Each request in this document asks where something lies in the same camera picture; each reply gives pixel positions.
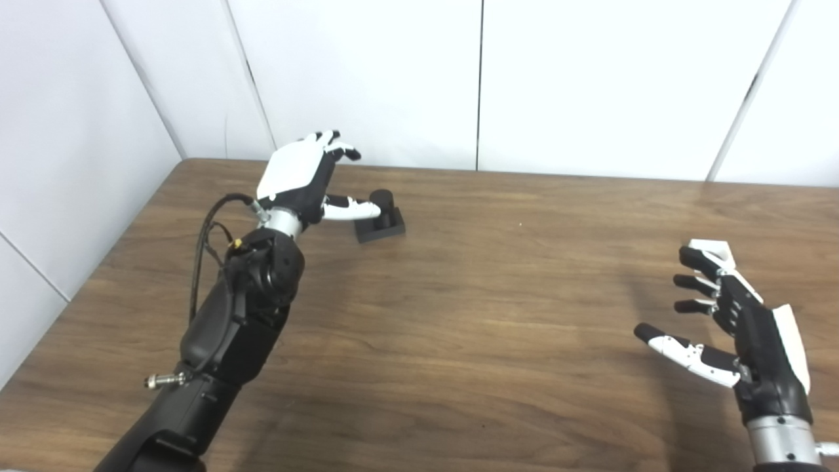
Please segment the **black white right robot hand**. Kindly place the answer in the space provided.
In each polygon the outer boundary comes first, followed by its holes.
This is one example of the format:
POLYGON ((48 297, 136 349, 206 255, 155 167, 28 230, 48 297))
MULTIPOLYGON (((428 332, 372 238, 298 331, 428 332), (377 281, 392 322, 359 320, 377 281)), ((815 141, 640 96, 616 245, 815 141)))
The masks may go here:
POLYGON ((734 352, 695 344, 656 326, 639 323, 636 338, 671 362, 732 390, 749 434, 755 471, 824 471, 810 408, 810 373, 799 326, 790 305, 769 308, 730 259, 688 244, 679 248, 675 286, 701 293, 680 300, 677 313, 710 317, 732 337, 734 352))

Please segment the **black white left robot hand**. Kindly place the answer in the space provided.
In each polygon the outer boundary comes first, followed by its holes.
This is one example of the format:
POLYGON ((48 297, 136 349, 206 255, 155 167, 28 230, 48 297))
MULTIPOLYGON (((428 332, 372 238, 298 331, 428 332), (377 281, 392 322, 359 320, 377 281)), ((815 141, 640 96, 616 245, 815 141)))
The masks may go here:
POLYGON ((341 159, 358 161, 361 153, 340 140, 340 132, 312 132, 280 147, 269 159, 256 188, 252 209, 260 224, 296 240, 323 219, 355 221, 383 214, 380 205, 328 193, 341 159))

